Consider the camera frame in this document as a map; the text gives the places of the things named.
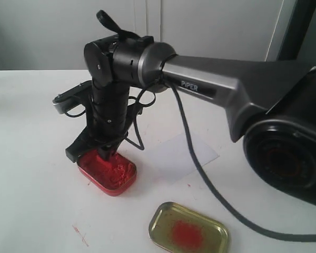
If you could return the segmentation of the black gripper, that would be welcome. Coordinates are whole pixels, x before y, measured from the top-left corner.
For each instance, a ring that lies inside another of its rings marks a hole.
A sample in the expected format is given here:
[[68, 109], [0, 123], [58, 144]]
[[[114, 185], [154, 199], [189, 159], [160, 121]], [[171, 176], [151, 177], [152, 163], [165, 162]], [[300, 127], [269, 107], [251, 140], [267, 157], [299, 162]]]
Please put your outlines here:
[[137, 116], [142, 113], [141, 105], [129, 105], [125, 118], [118, 123], [123, 129], [118, 130], [112, 125], [111, 120], [104, 121], [100, 116], [94, 117], [87, 114], [87, 126], [65, 149], [65, 154], [72, 162], [77, 162], [81, 156], [92, 150], [97, 150], [98, 155], [103, 160], [109, 160], [116, 154], [120, 144], [128, 141], [130, 126], [137, 127]]

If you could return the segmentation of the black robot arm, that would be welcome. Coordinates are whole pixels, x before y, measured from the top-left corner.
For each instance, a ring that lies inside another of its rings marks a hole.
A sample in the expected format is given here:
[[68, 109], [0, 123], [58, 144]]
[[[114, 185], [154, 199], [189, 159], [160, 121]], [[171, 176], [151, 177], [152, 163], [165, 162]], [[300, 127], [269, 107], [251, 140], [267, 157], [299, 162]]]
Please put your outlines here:
[[66, 149], [71, 161], [116, 151], [142, 108], [128, 105], [130, 87], [175, 87], [224, 108], [231, 140], [243, 140], [258, 176], [316, 206], [316, 66], [181, 56], [150, 36], [117, 35], [86, 44], [84, 60], [91, 80], [71, 89], [70, 100], [85, 107], [87, 125]]

